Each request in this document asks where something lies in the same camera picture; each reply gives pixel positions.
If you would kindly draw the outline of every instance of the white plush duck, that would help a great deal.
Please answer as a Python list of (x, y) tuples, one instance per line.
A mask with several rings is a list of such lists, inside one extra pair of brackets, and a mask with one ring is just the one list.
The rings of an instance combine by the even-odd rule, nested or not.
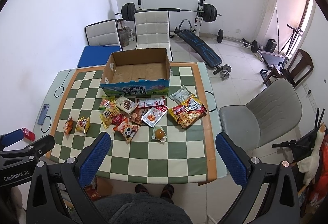
[(322, 141), (325, 137), (325, 124), (322, 123), (320, 129), (317, 132), (317, 138), (315, 139), (315, 145), (310, 156), (302, 159), (297, 162), (298, 169), (301, 173), (305, 173), (303, 183), (303, 188), (298, 192), (298, 196), (306, 189), (310, 182), (314, 179), (315, 174), (317, 173), (319, 167), (319, 150), (322, 144)]

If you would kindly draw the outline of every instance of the doorway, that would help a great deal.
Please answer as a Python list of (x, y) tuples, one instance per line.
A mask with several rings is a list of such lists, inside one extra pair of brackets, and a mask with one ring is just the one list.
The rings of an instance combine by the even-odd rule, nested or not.
[(290, 58), (301, 41), (312, 6), (313, 0), (268, 0), (257, 41), (265, 46), (274, 39), (274, 52)]

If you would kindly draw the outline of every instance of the blue gripper pad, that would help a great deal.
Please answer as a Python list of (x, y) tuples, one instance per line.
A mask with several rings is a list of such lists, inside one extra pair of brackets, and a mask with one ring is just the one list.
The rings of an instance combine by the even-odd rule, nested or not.
[(91, 183), (109, 149), (110, 136), (108, 133), (105, 133), (80, 167), (78, 181), (82, 188)]
[(9, 146), (22, 140), (24, 138), (24, 132), (21, 129), (18, 129), (11, 133), (4, 134), (0, 138), (3, 146)]
[(248, 181), (246, 167), (221, 133), (216, 136), (215, 146), (234, 182), (244, 188)]

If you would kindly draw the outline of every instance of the dark wooden chair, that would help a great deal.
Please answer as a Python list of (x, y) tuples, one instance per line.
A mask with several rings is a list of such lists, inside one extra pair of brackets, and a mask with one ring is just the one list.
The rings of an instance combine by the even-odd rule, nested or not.
[[(297, 63), (297, 65), (290, 71), (298, 54), (301, 54), (302, 58)], [(295, 82), (294, 81), (295, 77), (299, 73), (304, 71), (304, 69), (307, 66), (310, 66), (310, 69), (297, 82)], [(305, 52), (304, 50), (298, 49), (296, 51), (296, 54), (294, 55), (293, 59), (289, 63), (287, 69), (283, 68), (283, 66), (274, 65), (273, 69), (271, 70), (271, 72), (269, 73), (268, 77), (265, 79), (263, 84), (265, 84), (269, 80), (270, 77), (275, 77), (275, 78), (284, 78), (284, 79), (288, 80), (293, 85), (293, 87), (296, 87), (311, 73), (312, 70), (313, 70), (313, 62), (312, 62), (310, 55), (307, 52)]]

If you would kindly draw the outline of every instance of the weight plate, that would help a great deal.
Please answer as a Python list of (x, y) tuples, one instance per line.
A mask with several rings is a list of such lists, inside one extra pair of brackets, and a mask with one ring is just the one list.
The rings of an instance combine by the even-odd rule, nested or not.
[(231, 67), (230, 67), (230, 65), (224, 65), (224, 66), (222, 67), (222, 70), (226, 70), (226, 71), (231, 72)]
[(223, 40), (223, 30), (219, 30), (217, 41), (218, 43), (221, 43), (222, 40)]
[(203, 5), (203, 20), (205, 22), (209, 22), (210, 21), (210, 18), (211, 18), (211, 7), (209, 4), (204, 4)]
[(210, 5), (211, 8), (211, 16), (210, 16), (210, 21), (209, 22), (213, 22), (214, 20), (214, 5)]
[(218, 12), (217, 12), (217, 10), (216, 10), (216, 7), (214, 7), (214, 19), (213, 19), (213, 21), (216, 20), (216, 17), (218, 16), (217, 13), (218, 13)]
[(129, 21), (134, 20), (134, 12), (136, 10), (136, 6), (134, 3), (128, 4), (128, 16), (129, 16)]
[(129, 21), (129, 16), (128, 16), (128, 3), (122, 6), (121, 9), (121, 14), (122, 14), (122, 19)]
[(222, 70), (220, 72), (220, 77), (225, 80), (230, 77), (230, 72), (226, 70)]
[(254, 40), (252, 42), (251, 51), (252, 53), (256, 53), (258, 50), (259, 50), (259, 44), (257, 43), (256, 40)]
[(259, 51), (263, 51), (263, 45), (259, 43)]

